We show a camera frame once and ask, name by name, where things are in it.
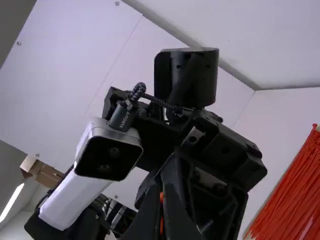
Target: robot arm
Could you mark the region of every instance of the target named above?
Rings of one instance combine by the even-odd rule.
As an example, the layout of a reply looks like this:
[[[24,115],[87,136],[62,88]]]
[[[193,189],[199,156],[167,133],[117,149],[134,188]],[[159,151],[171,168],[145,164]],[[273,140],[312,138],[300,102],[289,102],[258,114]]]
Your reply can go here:
[[[36,240],[104,239],[110,222],[101,211],[106,202],[97,199],[137,166],[150,174],[122,240],[235,239],[248,191],[267,170],[253,142],[204,110],[215,102],[218,56],[216,48],[159,53],[154,96],[141,83],[133,91],[111,87],[102,118],[82,135],[74,168],[29,219],[27,232]]]

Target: ceiling light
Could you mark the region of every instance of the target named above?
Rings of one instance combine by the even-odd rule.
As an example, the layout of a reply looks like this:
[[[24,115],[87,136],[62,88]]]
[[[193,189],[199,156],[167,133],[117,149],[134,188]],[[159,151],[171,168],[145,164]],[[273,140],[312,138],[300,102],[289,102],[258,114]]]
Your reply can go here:
[[[8,215],[10,209],[12,208],[12,206],[14,205],[16,199],[18,198],[22,188],[24,187],[25,183],[21,183],[15,190],[14,193],[12,194],[10,200],[8,201],[8,203],[6,204],[3,212],[0,215],[0,223],[6,218],[6,216]]]

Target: black camera front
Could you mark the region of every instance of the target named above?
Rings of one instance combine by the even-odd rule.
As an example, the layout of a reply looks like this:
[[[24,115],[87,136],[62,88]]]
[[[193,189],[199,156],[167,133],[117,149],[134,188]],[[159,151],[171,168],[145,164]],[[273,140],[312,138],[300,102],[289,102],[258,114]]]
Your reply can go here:
[[[142,152],[140,146],[95,136],[88,141],[74,171],[80,176],[122,181]]]

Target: braided cable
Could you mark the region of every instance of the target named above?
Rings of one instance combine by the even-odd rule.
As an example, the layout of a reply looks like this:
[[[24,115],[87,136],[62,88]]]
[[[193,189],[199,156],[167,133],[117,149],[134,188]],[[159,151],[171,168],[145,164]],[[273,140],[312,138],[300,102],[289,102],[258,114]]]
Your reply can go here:
[[[139,82],[137,83],[132,91],[128,92],[128,99],[130,102],[134,103],[136,101],[138,101],[143,94],[146,92],[147,90],[147,86],[146,84],[144,84],[143,82]]]

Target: orange cable tie bundle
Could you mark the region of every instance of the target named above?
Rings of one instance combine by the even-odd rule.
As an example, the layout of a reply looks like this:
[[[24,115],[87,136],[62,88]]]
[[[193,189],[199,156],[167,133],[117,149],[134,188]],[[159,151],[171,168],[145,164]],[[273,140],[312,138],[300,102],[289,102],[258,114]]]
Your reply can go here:
[[[312,126],[245,240],[320,240],[320,132]]]

